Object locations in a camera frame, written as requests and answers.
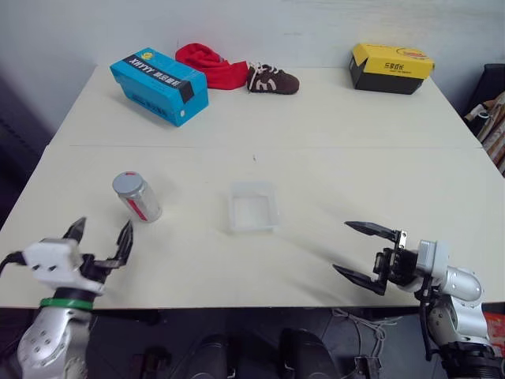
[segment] red hat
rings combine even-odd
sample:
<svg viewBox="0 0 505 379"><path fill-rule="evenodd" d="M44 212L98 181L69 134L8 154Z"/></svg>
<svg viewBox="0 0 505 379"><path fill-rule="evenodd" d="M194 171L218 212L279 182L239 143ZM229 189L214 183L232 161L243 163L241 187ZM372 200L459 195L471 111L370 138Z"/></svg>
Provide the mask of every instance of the red hat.
<svg viewBox="0 0 505 379"><path fill-rule="evenodd" d="M175 53L175 60L204 73L209 88L242 87L249 70L245 61L231 65L211 48L200 43L190 43L181 47Z"/></svg>

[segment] brown shoe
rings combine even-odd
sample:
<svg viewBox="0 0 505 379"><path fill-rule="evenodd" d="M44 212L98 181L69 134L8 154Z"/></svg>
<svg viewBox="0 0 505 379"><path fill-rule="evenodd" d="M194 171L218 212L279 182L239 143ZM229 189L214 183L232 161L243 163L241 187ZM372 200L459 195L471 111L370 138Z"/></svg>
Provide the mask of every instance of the brown shoe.
<svg viewBox="0 0 505 379"><path fill-rule="evenodd" d="M292 95L300 87L296 77L274 66L258 63L249 67L247 88L250 92L279 93Z"/></svg>

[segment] floor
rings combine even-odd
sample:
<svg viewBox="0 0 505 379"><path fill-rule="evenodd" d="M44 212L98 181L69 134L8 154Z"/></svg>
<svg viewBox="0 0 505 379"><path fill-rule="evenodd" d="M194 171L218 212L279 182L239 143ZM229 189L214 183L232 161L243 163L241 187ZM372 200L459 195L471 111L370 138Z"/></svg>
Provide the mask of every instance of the floor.
<svg viewBox="0 0 505 379"><path fill-rule="evenodd" d="M132 357L150 346L165 347L171 356L159 377L183 378L192 350L214 333L242 342L241 379L277 378L275 359L284 328L303 328L320 337L343 376L352 371L354 356L370 354L375 343L373 332L360 326L360 347L354 323L333 316L329 309L167 310L160 314L161 321L153 326L97 317L88 345L89 378L133 379L129 375ZM417 315L405 316L386 328L381 378L447 377L437 356L432 362L424 359Z"/></svg>

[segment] white wall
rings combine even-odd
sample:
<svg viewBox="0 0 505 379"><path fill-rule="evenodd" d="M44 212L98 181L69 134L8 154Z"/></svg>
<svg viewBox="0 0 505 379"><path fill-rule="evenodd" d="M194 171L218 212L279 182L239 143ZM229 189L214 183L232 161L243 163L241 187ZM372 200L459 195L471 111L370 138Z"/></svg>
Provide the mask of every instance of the white wall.
<svg viewBox="0 0 505 379"><path fill-rule="evenodd" d="M343 67L355 43L386 43L434 58L460 108L482 66L505 59L504 20L505 0L0 0L0 72L55 131L95 64L144 47Z"/></svg>

